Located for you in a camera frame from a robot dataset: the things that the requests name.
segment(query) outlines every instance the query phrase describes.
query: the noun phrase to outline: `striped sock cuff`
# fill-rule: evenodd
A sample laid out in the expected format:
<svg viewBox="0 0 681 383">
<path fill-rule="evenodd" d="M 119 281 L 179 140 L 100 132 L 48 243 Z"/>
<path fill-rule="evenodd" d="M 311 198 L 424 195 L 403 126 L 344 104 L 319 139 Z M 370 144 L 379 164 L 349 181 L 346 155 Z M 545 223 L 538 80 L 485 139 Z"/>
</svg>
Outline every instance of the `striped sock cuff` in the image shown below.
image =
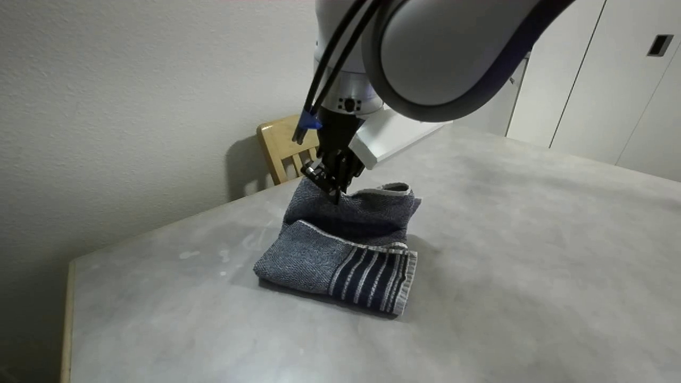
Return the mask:
<svg viewBox="0 0 681 383">
<path fill-rule="evenodd" d="M 275 284 L 398 317 L 407 306 L 416 267 L 418 252 L 403 243 L 360 245 L 298 219 L 254 270 Z"/>
<path fill-rule="evenodd" d="M 407 306 L 416 270 L 418 252 L 403 245 L 354 243 L 351 252 L 331 281 L 328 295 L 398 317 Z"/>
</svg>

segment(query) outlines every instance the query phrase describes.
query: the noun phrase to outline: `white wall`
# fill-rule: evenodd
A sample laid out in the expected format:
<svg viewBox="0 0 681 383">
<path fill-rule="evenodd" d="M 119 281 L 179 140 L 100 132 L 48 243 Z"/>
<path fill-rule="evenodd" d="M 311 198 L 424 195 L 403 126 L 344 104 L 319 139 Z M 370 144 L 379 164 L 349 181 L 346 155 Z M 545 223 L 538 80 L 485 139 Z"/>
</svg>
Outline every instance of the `white wall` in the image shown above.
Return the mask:
<svg viewBox="0 0 681 383">
<path fill-rule="evenodd" d="M 314 36 L 314 0 L 0 0 L 0 369 L 56 375 L 70 257 L 257 187 Z"/>
</svg>

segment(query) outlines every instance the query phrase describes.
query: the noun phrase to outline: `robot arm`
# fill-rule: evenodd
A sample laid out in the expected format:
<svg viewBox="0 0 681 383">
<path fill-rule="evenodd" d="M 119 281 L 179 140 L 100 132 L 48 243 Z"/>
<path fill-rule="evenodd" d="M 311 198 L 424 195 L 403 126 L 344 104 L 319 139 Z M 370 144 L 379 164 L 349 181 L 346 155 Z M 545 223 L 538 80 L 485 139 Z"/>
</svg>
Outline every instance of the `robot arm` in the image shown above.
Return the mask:
<svg viewBox="0 0 681 383">
<path fill-rule="evenodd" d="M 348 148 L 384 102 L 412 119 L 461 119 L 505 85 L 573 0 L 318 0 L 319 79 L 298 139 L 321 126 L 308 168 L 331 195 L 363 172 Z"/>
</svg>

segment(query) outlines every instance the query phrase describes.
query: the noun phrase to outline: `table surface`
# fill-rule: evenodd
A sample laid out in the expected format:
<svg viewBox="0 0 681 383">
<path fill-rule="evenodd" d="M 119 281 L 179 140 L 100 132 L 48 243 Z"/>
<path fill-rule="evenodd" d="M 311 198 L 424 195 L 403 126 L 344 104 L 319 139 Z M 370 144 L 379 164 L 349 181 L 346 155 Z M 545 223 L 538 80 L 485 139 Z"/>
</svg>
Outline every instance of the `table surface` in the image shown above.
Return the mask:
<svg viewBox="0 0 681 383">
<path fill-rule="evenodd" d="M 254 275 L 296 182 L 72 263 L 72 383 L 680 383 L 681 185 L 469 129 L 363 177 L 424 205 L 400 318 Z"/>
</svg>

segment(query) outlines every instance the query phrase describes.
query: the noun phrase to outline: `folded cloth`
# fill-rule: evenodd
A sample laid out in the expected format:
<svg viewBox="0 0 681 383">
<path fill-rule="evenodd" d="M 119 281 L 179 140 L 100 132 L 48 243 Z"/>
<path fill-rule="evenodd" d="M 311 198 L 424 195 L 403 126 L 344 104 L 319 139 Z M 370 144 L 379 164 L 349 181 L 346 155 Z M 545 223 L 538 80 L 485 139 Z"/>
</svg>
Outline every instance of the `folded cloth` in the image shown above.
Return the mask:
<svg viewBox="0 0 681 383">
<path fill-rule="evenodd" d="M 311 178 L 303 177 L 284 214 L 284 228 L 304 219 L 333 236 L 354 243 L 407 243 L 407 223 L 419 205 L 422 199 L 414 195 L 407 182 L 340 195 L 336 205 Z"/>
<path fill-rule="evenodd" d="M 398 317 L 416 267 L 418 252 L 407 245 L 360 245 L 298 219 L 260 257 L 256 275 L 281 287 Z"/>
</svg>

